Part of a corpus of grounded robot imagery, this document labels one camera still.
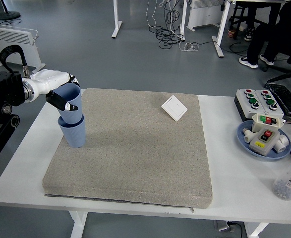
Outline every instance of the white table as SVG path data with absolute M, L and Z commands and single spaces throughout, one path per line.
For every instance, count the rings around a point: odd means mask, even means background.
M 237 141 L 241 119 L 233 97 L 198 97 L 213 189 L 207 209 L 195 208 L 193 213 L 189 208 L 44 196 L 42 179 L 62 138 L 59 113 L 48 103 L 0 177 L 0 206 L 68 210 L 75 221 L 72 238 L 82 236 L 87 212 L 244 221 L 249 238 L 257 238 L 268 223 L 291 224 L 291 201 L 271 191 L 291 156 L 258 160 Z M 291 125 L 282 129 L 291 138 Z
M 117 0 L 114 0 L 114 10 L 115 10 L 115 31 L 113 32 L 111 37 L 115 39 L 122 25 L 122 21 L 118 20 Z M 185 27 L 185 19 L 186 19 L 186 10 L 187 10 L 187 2 L 186 0 L 184 0 L 184 8 L 183 8 L 183 14 L 182 14 L 181 24 L 180 24 L 180 34 L 183 36 L 183 38 L 181 39 L 182 41 L 185 40 L 184 27 Z
M 225 9 L 223 12 L 223 16 L 221 18 L 221 22 L 220 22 L 220 26 L 219 26 L 219 31 L 218 31 L 218 36 L 213 36 L 212 40 L 214 42 L 217 54 L 219 58 L 223 58 L 224 54 L 220 48 L 220 44 L 221 44 L 221 40 L 224 34 L 224 29 L 225 29 L 225 25 L 227 22 L 227 17 L 228 17 L 228 12 L 229 12 L 229 7 L 230 7 L 230 3 L 235 3 L 236 1 L 255 1 L 255 2 L 278 2 L 278 3 L 284 3 L 286 2 L 285 0 L 226 0 L 225 3 Z

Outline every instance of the desk leg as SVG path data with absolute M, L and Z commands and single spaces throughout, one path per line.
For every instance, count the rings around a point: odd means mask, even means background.
M 75 222 L 71 238 L 81 238 L 82 233 L 84 232 L 88 212 L 69 211 L 69 213 Z
M 268 225 L 266 222 L 245 222 L 245 231 L 248 238 L 259 238 L 259 233 Z
M 218 36 L 212 37 L 219 58 L 224 57 L 224 54 L 220 48 L 220 44 L 221 44 L 221 39 L 222 39 L 223 34 L 224 34 L 224 29 L 225 29 L 225 25 L 226 25 L 228 13 L 229 13 L 229 8 L 230 8 L 230 1 L 226 0 L 225 9 L 224 9 L 223 16 L 221 18 L 221 22 L 220 22 L 220 26 L 219 26 Z
M 181 18 L 180 24 L 180 34 L 183 36 L 181 41 L 185 41 L 185 20 L 186 20 L 186 12 L 187 12 L 187 0 L 184 0 L 184 7 L 183 7 L 183 16 Z
M 115 10 L 115 31 L 112 34 L 112 38 L 116 38 L 117 33 L 119 32 L 119 29 L 121 27 L 122 21 L 118 20 L 118 16 L 117 16 L 117 0 L 114 0 L 114 10 Z

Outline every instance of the black fan base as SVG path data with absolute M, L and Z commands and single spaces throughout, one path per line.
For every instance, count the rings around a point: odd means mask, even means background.
M 13 20 L 18 17 L 20 17 L 21 14 L 17 11 L 9 11 L 8 13 L 6 12 L 1 12 L 0 13 L 0 20 L 2 21 L 8 21 L 8 20 Z

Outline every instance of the light blue plastic cup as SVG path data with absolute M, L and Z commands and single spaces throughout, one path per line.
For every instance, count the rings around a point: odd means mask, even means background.
M 85 116 L 83 114 L 81 115 L 81 120 L 76 124 L 67 124 L 62 117 L 59 117 L 58 125 L 71 147 L 79 148 L 86 143 Z
M 82 106 L 81 106 L 81 90 L 76 84 L 67 83 L 62 85 L 61 87 L 54 89 L 54 93 L 62 96 L 66 99 L 70 104 L 73 104 L 78 107 L 78 110 L 75 111 L 61 111 L 58 109 L 59 114 L 62 119 L 67 124 L 76 124 L 81 120 L 82 115 Z

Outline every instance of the blue plate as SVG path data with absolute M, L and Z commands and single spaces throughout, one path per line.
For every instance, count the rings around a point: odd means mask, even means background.
M 286 149 L 284 151 L 282 151 L 280 153 L 277 153 L 274 149 L 272 149 L 267 154 L 267 156 L 263 156 L 263 155 L 259 155 L 259 154 L 255 153 L 254 151 L 250 150 L 249 143 L 246 143 L 244 141 L 244 133 L 242 132 L 242 130 L 244 128 L 247 128 L 247 129 L 251 130 L 252 124 L 253 124 L 253 120 L 246 120 L 243 123 L 241 123 L 238 126 L 237 130 L 236 130 L 236 134 L 238 136 L 238 141 L 240 142 L 240 144 L 242 145 L 242 147 L 247 152 L 249 152 L 250 154 L 252 154 L 254 156 L 257 156 L 257 157 L 260 157 L 260 158 L 264 158 L 264 159 L 267 159 L 267 160 L 278 160 L 278 159 L 281 159 L 281 158 L 283 158 L 283 157 L 285 157 L 286 155 L 289 154 L 289 152 L 291 151 L 291 142 L 290 142 L 289 137 L 281 129 L 279 129 L 280 134 L 281 135 L 285 135 L 287 137 L 287 139 L 289 140 L 289 145 L 286 147 Z

